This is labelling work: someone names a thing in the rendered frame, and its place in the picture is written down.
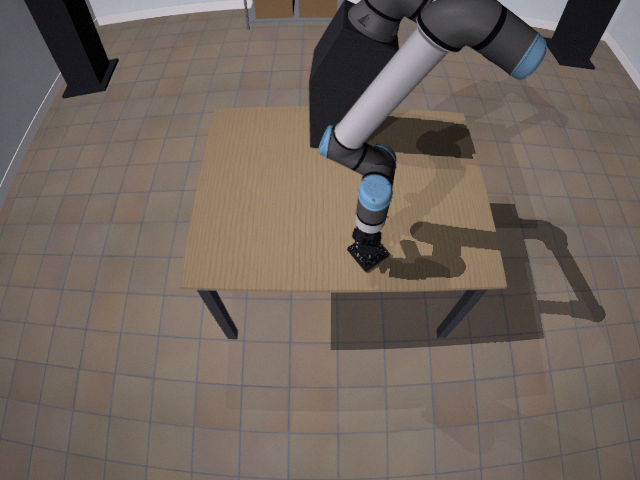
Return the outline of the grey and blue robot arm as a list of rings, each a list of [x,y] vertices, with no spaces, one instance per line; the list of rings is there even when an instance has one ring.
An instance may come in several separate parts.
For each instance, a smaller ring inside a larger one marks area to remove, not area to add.
[[[388,220],[397,163],[390,147],[365,141],[443,57],[471,46],[522,80],[547,50],[545,38],[497,0],[361,0],[348,12],[356,29],[385,43],[395,39],[404,16],[418,27],[341,122],[327,127],[318,148],[320,155],[363,175],[355,223],[370,234]]]

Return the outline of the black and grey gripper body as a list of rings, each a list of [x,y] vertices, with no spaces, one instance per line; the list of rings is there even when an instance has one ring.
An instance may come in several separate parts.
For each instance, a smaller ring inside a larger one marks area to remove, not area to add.
[[[366,234],[365,232],[361,231],[357,226],[356,226],[356,229],[357,231],[356,231],[355,246],[358,246],[357,253],[376,256],[380,231],[377,233]],[[375,238],[374,238],[374,235],[375,235]],[[358,244],[356,242],[358,242]],[[355,253],[355,246],[354,246],[354,253]]]

